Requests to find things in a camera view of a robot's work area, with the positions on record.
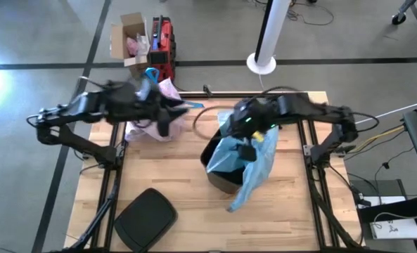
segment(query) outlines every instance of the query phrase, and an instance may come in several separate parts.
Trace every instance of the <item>blue plastic bag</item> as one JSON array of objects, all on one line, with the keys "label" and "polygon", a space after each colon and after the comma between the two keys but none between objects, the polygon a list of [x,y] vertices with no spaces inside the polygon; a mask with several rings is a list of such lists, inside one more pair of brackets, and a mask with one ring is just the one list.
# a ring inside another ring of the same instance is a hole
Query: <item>blue plastic bag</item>
[{"label": "blue plastic bag", "polygon": [[[217,119],[219,122],[219,130],[222,135],[226,134],[229,127],[229,115],[231,111],[219,112]],[[245,167],[243,172],[243,186],[239,190],[236,199],[230,204],[227,209],[229,212],[234,212],[244,205],[249,199],[250,194],[256,187],[260,186],[271,173],[272,164],[274,163],[274,155],[276,153],[276,146],[278,140],[278,127],[274,127],[264,135],[264,140],[258,142],[252,140],[252,146],[257,152],[257,160],[255,162],[245,161],[239,158],[238,151],[233,148],[236,144],[241,144],[243,141],[233,137],[226,137],[220,140],[213,156],[207,165],[207,173],[213,171],[232,172],[241,167]]]}]

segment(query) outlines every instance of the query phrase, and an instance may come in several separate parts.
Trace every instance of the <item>white pole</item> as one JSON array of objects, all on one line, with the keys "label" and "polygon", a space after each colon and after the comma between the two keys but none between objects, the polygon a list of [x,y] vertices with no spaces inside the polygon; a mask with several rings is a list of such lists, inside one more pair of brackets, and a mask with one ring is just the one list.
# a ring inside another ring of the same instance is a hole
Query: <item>white pole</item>
[{"label": "white pole", "polygon": [[247,60],[255,74],[269,74],[276,68],[274,51],[291,0],[269,0],[264,14],[257,50]]}]

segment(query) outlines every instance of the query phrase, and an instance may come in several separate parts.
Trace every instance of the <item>white plastic bag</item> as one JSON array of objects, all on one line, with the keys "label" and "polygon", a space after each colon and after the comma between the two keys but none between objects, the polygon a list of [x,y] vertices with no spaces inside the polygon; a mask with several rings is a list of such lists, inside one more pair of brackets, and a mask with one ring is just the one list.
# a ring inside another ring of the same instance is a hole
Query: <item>white plastic bag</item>
[{"label": "white plastic bag", "polygon": [[[168,98],[181,99],[179,92],[175,89],[170,78],[161,81],[158,86],[164,96]],[[139,122],[127,122],[125,140],[131,142],[152,137],[157,141],[172,141],[180,135],[184,124],[184,119],[181,117],[174,120],[169,125],[169,135],[163,137],[158,133],[157,122],[150,123],[148,119],[141,120]]]}]

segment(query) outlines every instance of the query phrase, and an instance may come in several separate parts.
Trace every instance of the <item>black metal frame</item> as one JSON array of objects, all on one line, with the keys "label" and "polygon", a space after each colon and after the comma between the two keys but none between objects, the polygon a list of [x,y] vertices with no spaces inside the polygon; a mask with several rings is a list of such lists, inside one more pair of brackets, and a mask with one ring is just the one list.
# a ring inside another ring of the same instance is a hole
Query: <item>black metal frame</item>
[{"label": "black metal frame", "polygon": [[[275,94],[275,93],[280,93],[280,92],[277,92],[277,91],[270,92],[270,94],[273,94],[273,93]],[[204,92],[181,92],[180,94],[181,94],[182,98],[186,98],[186,99],[192,99],[192,98],[209,99],[209,98],[244,98],[244,97],[248,97],[248,96],[260,95],[261,93],[260,92],[213,92],[213,93],[210,94],[210,96],[208,96]],[[305,136],[305,129],[304,129],[304,124],[302,123],[302,121],[299,121],[297,123],[297,127],[298,127],[299,135],[300,135],[301,149],[303,149],[303,146],[307,145],[307,137]],[[309,127],[310,137],[312,139],[312,143],[314,145],[316,145],[318,143],[318,140],[317,140],[317,136],[316,136],[316,129],[314,128],[314,123],[313,122],[308,122],[308,127]],[[116,145],[115,142],[117,140],[118,132],[119,132],[119,124],[116,124],[113,127],[111,138],[110,138],[110,145],[111,146]],[[125,148],[127,148],[127,142],[125,140],[123,140],[122,143],[121,143],[121,149],[125,149]],[[124,152],[122,153],[121,158],[122,158],[122,160],[124,159]],[[306,169],[306,173],[307,173],[307,180],[309,180],[309,179],[313,178],[313,168],[312,168],[312,165],[309,164],[307,162],[307,159],[305,159],[305,158],[306,157],[304,157],[305,169]],[[123,166],[121,165],[121,166],[119,166],[118,170],[115,171],[115,180],[118,181],[118,182],[120,182],[120,179],[122,178],[122,168],[123,168]],[[111,177],[110,170],[105,170],[104,174],[103,174],[103,178],[102,178],[101,191],[99,193],[99,201],[98,201],[97,210],[99,210],[101,208],[102,204],[106,201],[107,190],[108,190],[108,182],[110,181],[110,177]],[[324,201],[326,201],[326,204],[331,209],[331,202],[330,202],[330,196],[328,194],[328,187],[327,187],[326,177],[325,177],[325,174],[321,170],[319,171],[319,180],[320,180],[320,184],[321,184],[321,192],[322,192],[321,194],[324,198]],[[310,193],[312,193],[312,191],[314,189],[312,187],[309,187],[309,190],[310,190]],[[109,215],[108,215],[108,225],[106,227],[105,239],[104,239],[104,244],[103,244],[103,249],[104,250],[110,249],[110,246],[111,246],[111,237],[113,235],[113,224],[114,224],[114,220],[115,220],[115,210],[116,210],[116,206],[117,206],[118,193],[119,193],[119,189],[118,189],[117,193],[115,194],[115,200],[113,202],[112,207],[110,208],[110,212],[109,212]],[[321,220],[319,206],[317,205],[317,203],[315,203],[315,201],[313,200],[313,198],[311,196],[312,195],[310,194],[310,198],[311,198],[311,201],[312,201],[313,215],[314,215],[314,223],[315,223],[315,226],[316,226],[316,236],[318,238],[318,244],[319,244],[320,248],[327,247],[326,238],[325,238],[325,235],[323,234],[323,224],[322,224],[322,220]],[[328,227],[329,227],[330,235],[332,235],[331,236],[332,245],[334,247],[339,247],[339,241],[338,241],[336,231],[335,231],[334,227],[332,226],[332,224],[330,222],[328,222]],[[100,247],[98,247],[99,234],[100,234],[100,226],[94,231],[94,234],[93,234],[92,240],[91,240],[91,244],[90,244],[90,249],[100,249]]]}]

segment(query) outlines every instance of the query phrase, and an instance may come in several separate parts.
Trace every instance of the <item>yellow cable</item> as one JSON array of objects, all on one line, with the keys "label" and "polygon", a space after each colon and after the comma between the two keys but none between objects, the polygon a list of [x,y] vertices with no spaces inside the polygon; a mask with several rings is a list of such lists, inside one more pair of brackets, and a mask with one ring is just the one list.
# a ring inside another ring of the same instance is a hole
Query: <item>yellow cable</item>
[{"label": "yellow cable", "polygon": [[380,137],[382,137],[382,136],[386,136],[386,135],[388,135],[388,134],[392,134],[392,133],[394,133],[394,132],[397,132],[397,131],[399,131],[399,130],[402,130],[404,128],[404,126],[399,126],[399,127],[397,127],[397,128],[395,128],[395,129],[391,129],[391,130],[389,130],[389,131],[386,131],[385,133],[382,133],[382,134],[378,134],[378,135],[376,135],[376,136],[374,136],[374,137],[370,137],[369,139],[367,139],[367,140],[365,140],[363,143],[361,143],[359,146],[357,146],[356,148],[354,148],[353,150],[351,150],[350,151],[350,153],[355,153],[355,152],[359,152],[359,151],[361,151],[366,145],[368,145],[371,141],[374,141],[374,140],[376,140],[376,139],[378,139],[378,138],[380,138]]}]

